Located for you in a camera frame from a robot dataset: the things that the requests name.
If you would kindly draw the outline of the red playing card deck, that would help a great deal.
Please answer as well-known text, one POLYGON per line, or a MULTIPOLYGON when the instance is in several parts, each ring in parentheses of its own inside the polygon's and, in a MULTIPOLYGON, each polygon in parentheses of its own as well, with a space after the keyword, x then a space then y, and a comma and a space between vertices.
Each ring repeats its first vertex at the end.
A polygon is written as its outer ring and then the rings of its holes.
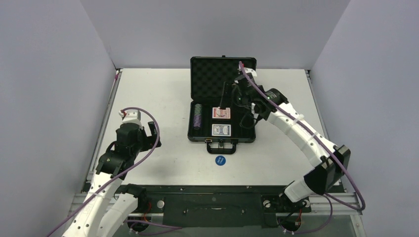
POLYGON ((212 108, 212 118, 213 119, 230 119, 231 110, 230 108, 220 109, 219 107, 212 108))

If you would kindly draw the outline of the black foam-lined carry case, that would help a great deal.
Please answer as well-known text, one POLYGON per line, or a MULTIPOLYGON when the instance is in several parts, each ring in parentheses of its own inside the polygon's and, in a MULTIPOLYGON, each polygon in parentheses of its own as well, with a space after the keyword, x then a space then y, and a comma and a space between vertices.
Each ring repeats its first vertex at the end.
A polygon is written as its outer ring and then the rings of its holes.
POLYGON ((254 57, 193 56, 190 59, 191 99, 187 137, 205 143, 207 152, 232 155, 239 143, 256 139, 254 121, 244 107, 233 100, 238 94, 234 79, 239 62, 256 69, 254 57))

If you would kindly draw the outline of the blue playing card deck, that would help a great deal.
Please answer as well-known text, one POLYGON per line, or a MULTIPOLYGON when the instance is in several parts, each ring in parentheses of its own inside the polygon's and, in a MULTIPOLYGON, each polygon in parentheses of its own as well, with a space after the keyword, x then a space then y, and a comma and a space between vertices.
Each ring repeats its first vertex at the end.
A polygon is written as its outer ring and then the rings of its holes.
POLYGON ((212 124, 211 135, 230 137, 232 135, 231 125, 230 124, 212 124))

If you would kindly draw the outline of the green blue poker chip stack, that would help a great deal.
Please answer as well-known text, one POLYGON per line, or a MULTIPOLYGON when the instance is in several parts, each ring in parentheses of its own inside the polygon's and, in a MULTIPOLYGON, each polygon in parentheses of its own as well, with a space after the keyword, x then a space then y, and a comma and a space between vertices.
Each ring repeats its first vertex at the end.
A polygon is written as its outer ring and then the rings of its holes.
POLYGON ((199 121, 202 117, 202 109, 203 106, 202 104, 195 104, 194 105, 194 112, 193 112, 193 120, 194 121, 199 121))

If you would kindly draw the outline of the blue round dealer button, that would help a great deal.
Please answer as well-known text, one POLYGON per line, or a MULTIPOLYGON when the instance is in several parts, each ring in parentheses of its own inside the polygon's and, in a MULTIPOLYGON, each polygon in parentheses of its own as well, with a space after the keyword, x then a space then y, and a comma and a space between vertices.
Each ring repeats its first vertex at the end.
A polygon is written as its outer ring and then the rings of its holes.
POLYGON ((223 166, 226 164, 226 158, 224 156, 217 156, 215 158, 215 163, 219 166, 223 166))

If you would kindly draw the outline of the purple poker chip stack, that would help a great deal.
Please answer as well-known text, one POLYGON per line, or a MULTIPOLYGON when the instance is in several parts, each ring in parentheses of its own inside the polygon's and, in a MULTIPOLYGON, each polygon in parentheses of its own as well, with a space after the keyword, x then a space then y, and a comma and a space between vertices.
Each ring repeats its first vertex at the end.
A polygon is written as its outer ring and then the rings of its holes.
POLYGON ((202 126, 202 122, 200 119, 194 119, 193 120, 193 129, 194 130, 200 130, 202 126))

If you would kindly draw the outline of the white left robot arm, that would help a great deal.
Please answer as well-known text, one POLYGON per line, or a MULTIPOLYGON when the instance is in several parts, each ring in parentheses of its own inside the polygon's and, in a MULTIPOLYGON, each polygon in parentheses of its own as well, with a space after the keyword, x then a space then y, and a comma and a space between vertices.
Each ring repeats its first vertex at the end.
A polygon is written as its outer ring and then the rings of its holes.
POLYGON ((116 140, 99 158, 92 177, 90 190, 84 202, 73 212, 71 224, 63 233, 65 237, 111 237, 131 212, 142 212, 147 207, 145 190, 133 185, 117 199, 116 207, 108 208, 110 201, 127 173, 137 163, 140 152, 149 157, 161 146, 160 130, 156 122, 148 123, 148 136, 138 119, 123 122, 116 130, 116 140))

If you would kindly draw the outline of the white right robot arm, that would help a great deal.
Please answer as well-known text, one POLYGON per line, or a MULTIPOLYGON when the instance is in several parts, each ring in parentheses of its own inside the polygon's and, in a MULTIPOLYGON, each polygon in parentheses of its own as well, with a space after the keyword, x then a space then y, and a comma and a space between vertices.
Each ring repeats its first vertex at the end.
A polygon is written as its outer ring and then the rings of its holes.
POLYGON ((247 110, 256 121, 263 119, 280 129, 313 167, 285 187, 278 198, 283 210, 293 210, 309 195, 324 195, 347 174, 350 150, 345 145, 338 147, 313 129, 279 90, 265 91, 250 74, 240 75, 223 84, 220 107, 224 109, 231 104, 247 110))

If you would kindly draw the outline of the black robot base mount plate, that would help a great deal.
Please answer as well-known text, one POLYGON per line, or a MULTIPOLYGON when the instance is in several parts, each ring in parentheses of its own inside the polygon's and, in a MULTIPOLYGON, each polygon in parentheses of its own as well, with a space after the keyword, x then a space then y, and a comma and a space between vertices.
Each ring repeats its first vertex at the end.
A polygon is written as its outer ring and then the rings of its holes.
POLYGON ((326 210, 315 209, 316 195, 292 203, 282 194, 284 186, 180 186, 122 185, 117 195, 139 194, 138 207, 128 216, 136 231, 160 221, 183 228, 230 228, 260 226, 302 231, 331 221, 326 210))

